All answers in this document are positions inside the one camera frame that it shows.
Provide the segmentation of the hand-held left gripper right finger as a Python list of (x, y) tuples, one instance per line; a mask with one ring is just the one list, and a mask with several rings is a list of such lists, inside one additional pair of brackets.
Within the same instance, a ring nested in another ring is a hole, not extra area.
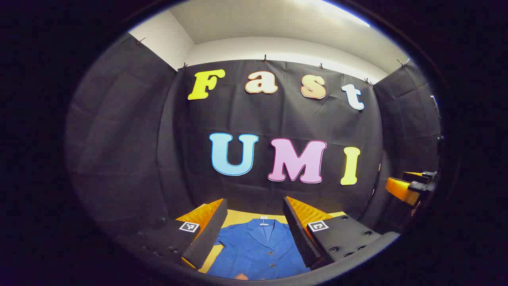
[(305, 266), (315, 270), (358, 253), (375, 255), (399, 238), (397, 232), (384, 235), (351, 216), (331, 216), (306, 203), (285, 197), (283, 212)]

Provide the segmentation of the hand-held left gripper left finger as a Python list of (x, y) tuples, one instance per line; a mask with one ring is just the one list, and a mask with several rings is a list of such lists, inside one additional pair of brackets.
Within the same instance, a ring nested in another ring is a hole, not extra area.
[(227, 200), (205, 203), (195, 210), (127, 235), (127, 249), (156, 265), (181, 265), (198, 270), (211, 252), (227, 217)]

